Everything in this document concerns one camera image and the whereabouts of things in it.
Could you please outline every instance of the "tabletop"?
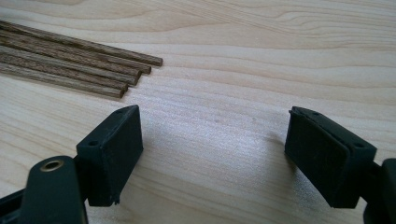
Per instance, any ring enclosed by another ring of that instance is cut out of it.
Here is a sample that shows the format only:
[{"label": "tabletop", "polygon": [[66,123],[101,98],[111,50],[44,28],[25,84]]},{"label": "tabletop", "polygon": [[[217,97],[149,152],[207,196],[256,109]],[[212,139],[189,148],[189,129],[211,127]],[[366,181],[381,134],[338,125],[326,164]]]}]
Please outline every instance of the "tabletop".
[{"label": "tabletop", "polygon": [[0,75],[0,197],[112,111],[144,152],[90,223],[362,223],[288,160],[293,105],[396,157],[396,1],[0,1],[0,20],[163,58],[122,99]]}]

